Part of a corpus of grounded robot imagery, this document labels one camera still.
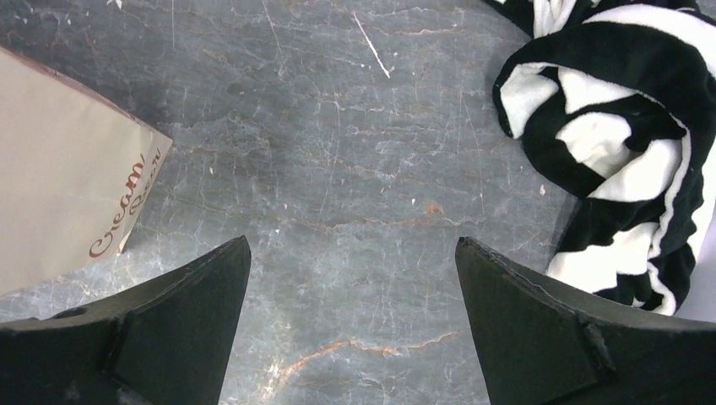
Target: black and white striped fabric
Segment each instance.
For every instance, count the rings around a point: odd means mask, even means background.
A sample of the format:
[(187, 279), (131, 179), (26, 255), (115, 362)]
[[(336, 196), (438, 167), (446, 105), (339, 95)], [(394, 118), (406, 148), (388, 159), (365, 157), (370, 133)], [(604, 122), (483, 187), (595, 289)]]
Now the black and white striped fabric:
[(534, 38), (500, 124), (581, 200), (547, 274), (673, 315), (716, 201), (716, 23), (686, 0), (485, 1)]

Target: towel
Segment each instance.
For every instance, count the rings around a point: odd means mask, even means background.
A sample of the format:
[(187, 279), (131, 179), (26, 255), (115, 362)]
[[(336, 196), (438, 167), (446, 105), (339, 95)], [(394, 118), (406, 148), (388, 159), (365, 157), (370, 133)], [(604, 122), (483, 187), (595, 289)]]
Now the towel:
[(484, 1), (533, 38), (500, 125), (580, 200), (547, 275), (674, 315), (716, 202), (716, 23), (691, 0)]

